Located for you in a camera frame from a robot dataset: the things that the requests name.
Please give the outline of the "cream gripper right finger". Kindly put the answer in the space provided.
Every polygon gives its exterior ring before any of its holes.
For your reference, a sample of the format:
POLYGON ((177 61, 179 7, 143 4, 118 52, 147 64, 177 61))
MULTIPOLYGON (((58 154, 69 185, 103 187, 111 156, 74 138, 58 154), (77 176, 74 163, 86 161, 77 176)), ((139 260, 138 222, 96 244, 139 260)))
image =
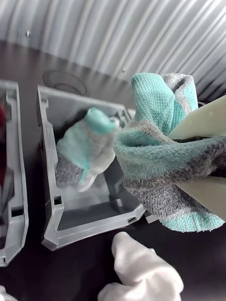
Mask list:
POLYGON ((226 178, 208 176, 197 181, 181 183, 180 188, 226 221, 226 178))

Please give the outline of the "cream gripper left finger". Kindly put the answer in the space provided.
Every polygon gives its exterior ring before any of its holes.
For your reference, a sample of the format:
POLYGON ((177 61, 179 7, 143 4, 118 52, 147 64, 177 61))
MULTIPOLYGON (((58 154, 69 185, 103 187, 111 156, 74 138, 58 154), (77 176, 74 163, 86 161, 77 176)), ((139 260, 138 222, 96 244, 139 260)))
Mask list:
POLYGON ((226 135, 226 96, 189 113, 169 134, 171 139, 226 135))

